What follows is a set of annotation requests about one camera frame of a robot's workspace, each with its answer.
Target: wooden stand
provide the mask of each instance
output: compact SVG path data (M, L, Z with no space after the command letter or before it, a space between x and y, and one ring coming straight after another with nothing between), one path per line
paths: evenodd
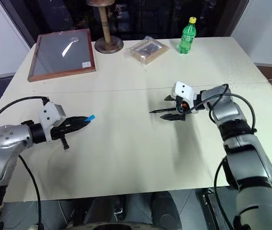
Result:
M103 28L104 37L98 39L94 47L97 51L104 54L112 54L118 52L123 47L123 42L119 37L111 36L107 21L105 7L113 4L114 0L87 0L86 3L90 6L99 7L101 23Z

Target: floor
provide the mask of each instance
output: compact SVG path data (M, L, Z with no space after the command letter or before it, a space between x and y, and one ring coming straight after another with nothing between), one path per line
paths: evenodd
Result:
M196 196L199 190L170 191L177 209L180 213L183 230L208 230L205 217ZM220 188L221 202L232 219L235 215L235 195L227 188ZM152 223L149 208L151 193L128 195L128 212L125 221ZM72 202L60 201L68 221L71 219ZM59 230L65 228L65 221L59 208L58 201L42 202L42 217L46 230ZM7 203L3 210L1 220L5 229L26 230L37 222L36 202Z

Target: clear plastic bag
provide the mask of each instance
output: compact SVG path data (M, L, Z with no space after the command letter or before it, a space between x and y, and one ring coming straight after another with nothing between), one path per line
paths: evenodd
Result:
M168 46L149 36L129 48L131 56L145 65L158 58L168 49Z

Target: white table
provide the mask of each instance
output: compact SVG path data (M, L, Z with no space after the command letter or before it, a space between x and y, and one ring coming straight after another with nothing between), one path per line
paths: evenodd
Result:
M207 111L189 115L185 122L149 114L173 106L163 98L177 80L196 91L228 82L233 93L249 100L256 113L257 136L272 162L272 86L234 39L197 38L189 55L180 56L172 49L147 66L125 56L135 42L125 41L124 49L113 55L94 52L95 73L28 83L31 50L8 86L0 109L20 97L45 95L61 104L67 116L96 116L82 130L67 135L70 149L64 151L58 140L22 153L42 199L212 186L225 152ZM161 42L170 45L178 40ZM248 107L235 101L251 122ZM0 116L0 125L37 122L41 108L40 100L16 104ZM227 184L223 172L218 182ZM5 201L21 200L36 200L36 194L18 163Z

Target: wooden post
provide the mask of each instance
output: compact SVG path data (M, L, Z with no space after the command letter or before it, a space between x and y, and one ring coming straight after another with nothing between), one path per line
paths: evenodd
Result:
M108 27L108 22L107 22L105 6L100 6L99 12L100 12L105 41L106 41L106 43L111 43L112 39L111 39L111 34L109 33L109 27Z

